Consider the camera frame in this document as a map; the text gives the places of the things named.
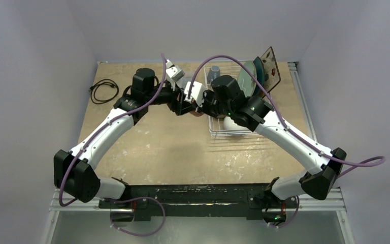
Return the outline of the square floral plate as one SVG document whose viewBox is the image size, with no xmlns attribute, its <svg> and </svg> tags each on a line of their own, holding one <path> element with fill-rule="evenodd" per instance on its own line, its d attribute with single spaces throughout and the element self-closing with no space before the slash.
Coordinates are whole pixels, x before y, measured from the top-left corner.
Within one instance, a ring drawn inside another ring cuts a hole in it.
<svg viewBox="0 0 390 244">
<path fill-rule="evenodd" d="M 257 76 L 257 80 L 265 91 L 270 93 L 281 81 L 281 75 L 273 47 L 270 46 L 264 54 L 259 57 L 259 60 L 262 63 L 262 74 Z"/>
</svg>

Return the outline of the white bowl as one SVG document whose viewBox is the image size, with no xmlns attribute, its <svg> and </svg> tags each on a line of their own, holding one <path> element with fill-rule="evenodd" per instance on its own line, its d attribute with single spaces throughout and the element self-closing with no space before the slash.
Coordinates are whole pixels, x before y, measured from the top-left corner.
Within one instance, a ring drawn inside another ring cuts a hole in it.
<svg viewBox="0 0 390 244">
<path fill-rule="evenodd" d="M 237 125 L 230 117 L 223 119 L 223 128 L 225 132 L 232 136 L 240 136 L 246 132 L 246 128 Z"/>
</svg>

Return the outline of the light green round plate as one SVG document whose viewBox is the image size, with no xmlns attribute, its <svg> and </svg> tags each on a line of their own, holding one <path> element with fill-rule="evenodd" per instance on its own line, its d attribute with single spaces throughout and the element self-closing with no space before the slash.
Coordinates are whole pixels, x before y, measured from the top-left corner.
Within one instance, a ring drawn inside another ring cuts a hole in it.
<svg viewBox="0 0 390 244">
<path fill-rule="evenodd" d="M 254 77 L 256 77 L 256 68 L 253 61 L 246 61 L 243 65 Z M 253 95 L 256 85 L 245 69 L 241 68 L 237 82 L 246 97 L 251 97 Z"/>
</svg>

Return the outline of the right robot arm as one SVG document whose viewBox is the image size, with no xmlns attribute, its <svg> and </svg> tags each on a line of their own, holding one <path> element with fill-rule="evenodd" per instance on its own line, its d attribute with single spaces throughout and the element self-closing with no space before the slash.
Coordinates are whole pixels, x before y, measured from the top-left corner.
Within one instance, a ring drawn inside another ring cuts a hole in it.
<svg viewBox="0 0 390 244">
<path fill-rule="evenodd" d="M 277 207 L 285 199 L 302 194 L 317 200 L 327 198 L 342 169 L 334 159 L 344 160 L 344 150 L 316 144 L 297 128 L 281 121 L 270 103 L 258 96 L 245 96 L 229 75 L 214 79 L 211 89 L 202 85 L 195 96 L 195 103 L 203 113 L 230 117 L 237 125 L 276 143 L 304 167 L 300 174 L 279 177 L 269 184 L 265 192 L 269 206 Z"/>
</svg>

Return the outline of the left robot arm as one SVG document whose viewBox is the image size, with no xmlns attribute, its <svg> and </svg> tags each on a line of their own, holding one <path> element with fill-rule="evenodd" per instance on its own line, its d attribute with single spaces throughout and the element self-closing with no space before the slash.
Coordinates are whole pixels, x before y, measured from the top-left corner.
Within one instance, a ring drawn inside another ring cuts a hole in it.
<svg viewBox="0 0 390 244">
<path fill-rule="evenodd" d="M 152 69 L 138 69 L 132 84 L 125 88 L 106 119 L 77 146 L 55 154 L 54 183 L 59 188 L 61 206 L 71 204 L 64 203 L 64 193 L 84 203 L 99 197 L 111 199 L 119 208 L 130 204 L 131 194 L 125 190 L 125 182 L 99 178 L 94 170 L 111 146 L 148 112 L 149 105 L 168 104 L 173 110 L 181 108 L 183 95 L 178 82 L 184 76 L 178 66 L 167 68 L 161 81 Z"/>
</svg>

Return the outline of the grey printed mug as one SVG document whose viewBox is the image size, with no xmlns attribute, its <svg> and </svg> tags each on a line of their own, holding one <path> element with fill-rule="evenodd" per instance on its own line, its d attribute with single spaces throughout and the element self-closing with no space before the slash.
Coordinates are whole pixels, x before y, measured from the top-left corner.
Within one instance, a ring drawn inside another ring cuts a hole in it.
<svg viewBox="0 0 390 244">
<path fill-rule="evenodd" d="M 210 85 L 214 79 L 220 76 L 220 67 L 213 65 L 207 73 L 207 84 Z"/>
</svg>

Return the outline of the pink flowered mug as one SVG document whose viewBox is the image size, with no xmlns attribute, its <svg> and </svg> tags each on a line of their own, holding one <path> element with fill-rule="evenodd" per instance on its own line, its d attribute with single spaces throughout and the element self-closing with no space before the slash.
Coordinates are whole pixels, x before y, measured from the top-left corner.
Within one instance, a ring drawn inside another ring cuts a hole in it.
<svg viewBox="0 0 390 244">
<path fill-rule="evenodd" d="M 195 117 L 200 117 L 204 115 L 202 112 L 196 112 L 196 111 L 191 111 L 190 114 Z"/>
</svg>

